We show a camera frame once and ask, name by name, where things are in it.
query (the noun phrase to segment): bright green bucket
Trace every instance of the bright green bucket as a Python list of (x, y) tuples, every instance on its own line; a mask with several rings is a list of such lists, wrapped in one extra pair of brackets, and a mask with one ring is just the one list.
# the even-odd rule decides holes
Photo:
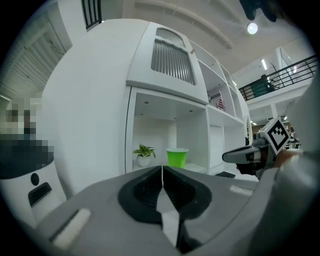
[(187, 160), (187, 148), (167, 148), (168, 165), (178, 168), (185, 168)]

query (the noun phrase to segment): metal railing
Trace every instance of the metal railing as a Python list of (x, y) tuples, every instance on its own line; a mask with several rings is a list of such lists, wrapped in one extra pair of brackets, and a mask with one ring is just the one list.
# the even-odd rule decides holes
[(239, 89), (245, 101), (274, 92), (281, 88), (314, 77), (318, 66), (317, 57), (311, 56), (266, 75)]
[(82, 0), (82, 9), (86, 29), (102, 22), (101, 0)]

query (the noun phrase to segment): keyboard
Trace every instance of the keyboard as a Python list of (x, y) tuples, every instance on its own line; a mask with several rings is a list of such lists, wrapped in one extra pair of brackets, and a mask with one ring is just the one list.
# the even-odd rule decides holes
[(232, 174), (232, 173), (229, 173), (229, 172), (226, 172), (226, 171), (220, 172), (220, 173), (216, 174), (215, 176), (225, 177), (225, 178), (231, 178), (231, 179), (233, 179), (234, 177), (236, 177), (235, 174)]

